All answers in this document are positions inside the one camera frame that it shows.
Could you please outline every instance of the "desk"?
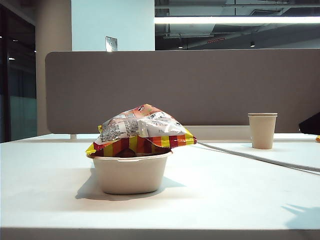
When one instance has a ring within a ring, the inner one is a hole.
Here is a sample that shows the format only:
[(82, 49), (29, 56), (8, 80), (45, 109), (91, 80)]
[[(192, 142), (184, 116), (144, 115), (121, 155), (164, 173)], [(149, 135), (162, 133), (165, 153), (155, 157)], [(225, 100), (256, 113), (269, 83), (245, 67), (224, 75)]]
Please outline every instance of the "desk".
[[(320, 239), (318, 173), (191, 145), (173, 150), (159, 190), (111, 195), (99, 190), (85, 156), (96, 136), (0, 145), (2, 239)], [(212, 144), (320, 168), (315, 136), (276, 137), (272, 150)]]

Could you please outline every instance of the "gray cable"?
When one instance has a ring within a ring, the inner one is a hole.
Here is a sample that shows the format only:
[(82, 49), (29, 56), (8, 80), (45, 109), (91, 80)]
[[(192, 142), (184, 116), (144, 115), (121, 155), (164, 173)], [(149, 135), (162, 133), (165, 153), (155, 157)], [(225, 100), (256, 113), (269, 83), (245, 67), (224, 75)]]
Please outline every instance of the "gray cable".
[(243, 152), (227, 150), (227, 149), (220, 148), (220, 147), (217, 147), (217, 146), (211, 146), (209, 144), (205, 144), (205, 143), (200, 142), (200, 141), (198, 141), (197, 143), (200, 144), (200, 145), (203, 145), (203, 146), (205, 146), (207, 148), (210, 148), (210, 149), (218, 150), (218, 151), (221, 151), (221, 152), (224, 152), (224, 153), (228, 153), (228, 154), (232, 154), (232, 155), (237, 155), (237, 156), (244, 157), (244, 158), (255, 159), (255, 160), (258, 160), (258, 161), (266, 162), (266, 163), (269, 163), (269, 164), (276, 164), (276, 165), (283, 166), (283, 167), (286, 167), (286, 168), (302, 169), (302, 170), (307, 170), (307, 171), (313, 171), (313, 172), (319, 172), (320, 173), (320, 168), (318, 168), (318, 167), (304, 166), (304, 165), (298, 165), (298, 164), (293, 164), (293, 163), (286, 163), (286, 162), (282, 162), (282, 161), (275, 161), (275, 160), (271, 160), (271, 159), (268, 159), (268, 158), (255, 156), (255, 155), (251, 155), (251, 154), (247, 154), (247, 153), (243, 153)]

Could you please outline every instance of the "disposable cup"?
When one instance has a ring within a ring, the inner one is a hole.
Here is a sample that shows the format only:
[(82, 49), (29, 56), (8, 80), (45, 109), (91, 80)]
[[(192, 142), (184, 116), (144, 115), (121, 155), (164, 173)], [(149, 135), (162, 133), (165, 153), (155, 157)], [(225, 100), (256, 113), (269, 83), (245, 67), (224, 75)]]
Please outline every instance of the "disposable cup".
[(161, 184), (166, 161), (172, 151), (141, 157), (93, 158), (97, 181), (108, 194), (142, 194), (156, 191)]
[(277, 113), (248, 113), (252, 147), (272, 149)]

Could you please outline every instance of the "fluorescent light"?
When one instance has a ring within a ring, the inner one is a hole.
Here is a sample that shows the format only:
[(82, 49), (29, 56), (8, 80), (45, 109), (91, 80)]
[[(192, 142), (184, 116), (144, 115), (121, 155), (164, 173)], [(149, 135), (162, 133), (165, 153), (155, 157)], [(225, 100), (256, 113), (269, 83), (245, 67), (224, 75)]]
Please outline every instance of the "fluorescent light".
[(170, 16), (155, 24), (320, 24), (320, 16)]

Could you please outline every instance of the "crinkled plastic bag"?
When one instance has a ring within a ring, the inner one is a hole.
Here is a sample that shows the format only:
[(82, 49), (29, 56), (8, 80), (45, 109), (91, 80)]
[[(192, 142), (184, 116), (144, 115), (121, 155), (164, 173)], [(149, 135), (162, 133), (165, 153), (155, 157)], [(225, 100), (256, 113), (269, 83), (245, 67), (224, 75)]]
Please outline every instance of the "crinkled plastic bag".
[(100, 136), (86, 150), (89, 157), (157, 155), (197, 143), (177, 120), (149, 104), (122, 112), (98, 129)]

